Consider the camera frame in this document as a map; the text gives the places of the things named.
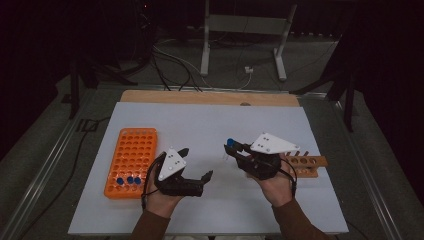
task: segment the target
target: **metal stand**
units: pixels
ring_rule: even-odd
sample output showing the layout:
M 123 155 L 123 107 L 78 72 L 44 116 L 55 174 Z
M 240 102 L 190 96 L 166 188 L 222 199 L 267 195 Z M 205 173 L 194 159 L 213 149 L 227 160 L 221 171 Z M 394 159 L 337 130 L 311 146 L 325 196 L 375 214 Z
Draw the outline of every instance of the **metal stand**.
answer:
M 282 53 L 290 32 L 291 23 L 296 12 L 297 5 L 292 5 L 287 18 L 260 18 L 246 16 L 214 15 L 209 13 L 209 0 L 205 0 L 205 32 L 203 43 L 202 63 L 200 74 L 208 75 L 209 68 L 209 31 L 259 33 L 270 35 L 281 35 L 278 48 L 274 49 L 275 64 L 277 66 L 278 78 L 281 81 L 287 79 L 284 69 Z

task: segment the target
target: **brown sleeve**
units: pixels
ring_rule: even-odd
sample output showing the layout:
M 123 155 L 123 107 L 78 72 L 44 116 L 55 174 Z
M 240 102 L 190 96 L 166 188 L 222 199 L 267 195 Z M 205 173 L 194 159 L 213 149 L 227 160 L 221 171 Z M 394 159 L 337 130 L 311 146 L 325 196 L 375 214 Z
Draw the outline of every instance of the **brown sleeve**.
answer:
M 311 224 L 296 199 L 281 207 L 272 207 L 280 231 L 288 240 L 329 240 L 329 236 Z
M 131 233 L 130 240 L 162 240 L 170 220 L 144 210 Z

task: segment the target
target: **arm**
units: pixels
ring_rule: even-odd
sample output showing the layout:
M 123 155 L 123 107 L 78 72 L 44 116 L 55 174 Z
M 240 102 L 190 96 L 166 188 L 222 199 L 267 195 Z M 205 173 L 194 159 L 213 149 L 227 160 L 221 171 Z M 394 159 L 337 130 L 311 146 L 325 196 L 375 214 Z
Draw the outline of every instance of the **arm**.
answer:
M 130 240 L 162 240 L 168 227 L 171 215 L 175 207 L 183 198 L 182 196 L 168 196 L 156 191 L 154 176 L 156 166 L 150 174 L 147 192 L 153 192 L 147 196 L 146 209 L 131 233 Z
M 284 154 L 280 154 L 280 157 L 287 159 Z M 289 172 L 289 166 L 285 161 L 281 162 L 281 166 L 284 171 Z M 261 187 L 265 198 L 272 204 L 281 234 L 287 239 L 329 239 L 305 216 L 296 199 L 292 197 L 290 181 L 285 175 L 277 173 L 275 177 L 262 181 L 253 179 Z

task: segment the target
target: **person's right hand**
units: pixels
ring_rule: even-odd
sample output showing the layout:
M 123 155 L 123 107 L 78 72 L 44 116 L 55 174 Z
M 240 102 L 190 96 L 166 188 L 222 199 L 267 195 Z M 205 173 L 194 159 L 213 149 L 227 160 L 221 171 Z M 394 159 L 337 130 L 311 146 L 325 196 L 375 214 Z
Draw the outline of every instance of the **person's right hand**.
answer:
M 287 160 L 284 153 L 280 153 L 280 158 Z M 285 161 L 281 160 L 281 169 L 289 172 L 290 167 Z M 265 198 L 273 207 L 280 207 L 292 200 L 290 180 L 286 175 L 278 172 L 275 177 L 266 180 L 252 178 L 259 184 Z

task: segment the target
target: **white board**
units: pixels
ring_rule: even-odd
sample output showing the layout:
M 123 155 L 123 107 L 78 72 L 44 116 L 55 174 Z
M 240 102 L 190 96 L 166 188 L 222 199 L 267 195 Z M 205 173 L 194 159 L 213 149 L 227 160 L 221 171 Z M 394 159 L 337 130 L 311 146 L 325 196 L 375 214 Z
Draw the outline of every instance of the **white board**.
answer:
M 132 232 L 142 213 L 140 200 L 111 200 L 103 189 L 119 131 L 156 128 L 157 152 L 189 148 L 183 177 L 200 179 L 213 170 L 202 197 L 185 197 L 175 209 L 169 235 L 264 235 L 279 233 L 271 205 L 258 184 L 245 177 L 232 157 L 228 138 L 252 143 L 268 132 L 320 155 L 302 107 L 117 103 L 72 219 L 69 234 L 111 235 Z M 325 168 L 319 177 L 299 179 L 296 193 L 303 211 L 326 233 L 348 232 Z

